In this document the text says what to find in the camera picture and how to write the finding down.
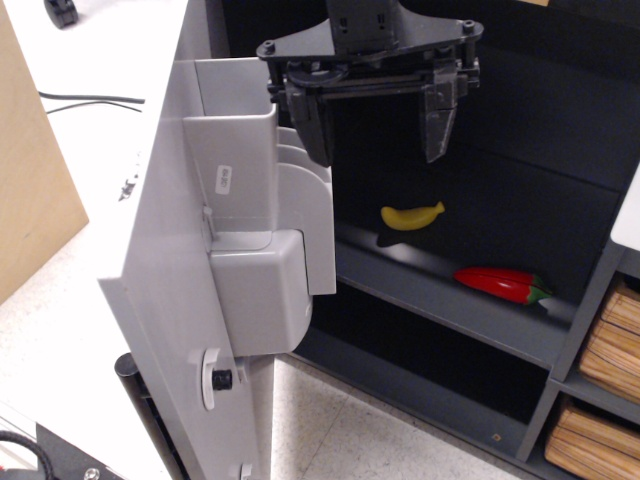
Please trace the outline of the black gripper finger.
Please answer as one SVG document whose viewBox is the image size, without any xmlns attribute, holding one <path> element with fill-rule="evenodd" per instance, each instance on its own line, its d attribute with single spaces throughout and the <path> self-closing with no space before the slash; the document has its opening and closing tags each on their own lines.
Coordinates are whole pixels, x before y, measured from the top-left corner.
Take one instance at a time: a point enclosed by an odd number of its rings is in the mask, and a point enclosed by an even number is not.
<svg viewBox="0 0 640 480">
<path fill-rule="evenodd" d="M 458 101 L 468 93 L 468 75 L 460 60 L 437 62 L 421 87 L 420 125 L 423 152 L 428 163 L 446 154 Z"/>
<path fill-rule="evenodd" d="M 331 167 L 333 120 L 322 95 L 316 89 L 288 82 L 285 97 L 291 121 L 309 157 L 322 167 Z"/>
</svg>

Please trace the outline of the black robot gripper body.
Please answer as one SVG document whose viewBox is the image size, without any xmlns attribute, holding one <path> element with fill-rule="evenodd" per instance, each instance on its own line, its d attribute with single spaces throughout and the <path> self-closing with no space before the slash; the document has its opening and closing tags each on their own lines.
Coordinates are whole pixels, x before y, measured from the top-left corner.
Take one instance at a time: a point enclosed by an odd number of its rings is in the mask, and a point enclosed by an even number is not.
<svg viewBox="0 0 640 480">
<path fill-rule="evenodd" d="M 454 104 L 480 83 L 479 22 L 418 14 L 397 1 L 330 1 L 327 11 L 320 24 L 258 47 L 272 102 L 433 90 L 439 103 Z"/>
</svg>

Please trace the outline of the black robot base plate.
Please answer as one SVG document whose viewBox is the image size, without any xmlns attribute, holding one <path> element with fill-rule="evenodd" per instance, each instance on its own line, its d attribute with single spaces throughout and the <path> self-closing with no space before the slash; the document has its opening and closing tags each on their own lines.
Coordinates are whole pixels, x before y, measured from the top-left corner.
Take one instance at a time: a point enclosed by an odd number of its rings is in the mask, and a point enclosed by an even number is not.
<svg viewBox="0 0 640 480">
<path fill-rule="evenodd" d="M 40 424 L 36 424 L 36 440 L 51 461 L 56 479 L 122 480 L 110 467 Z"/>
</svg>

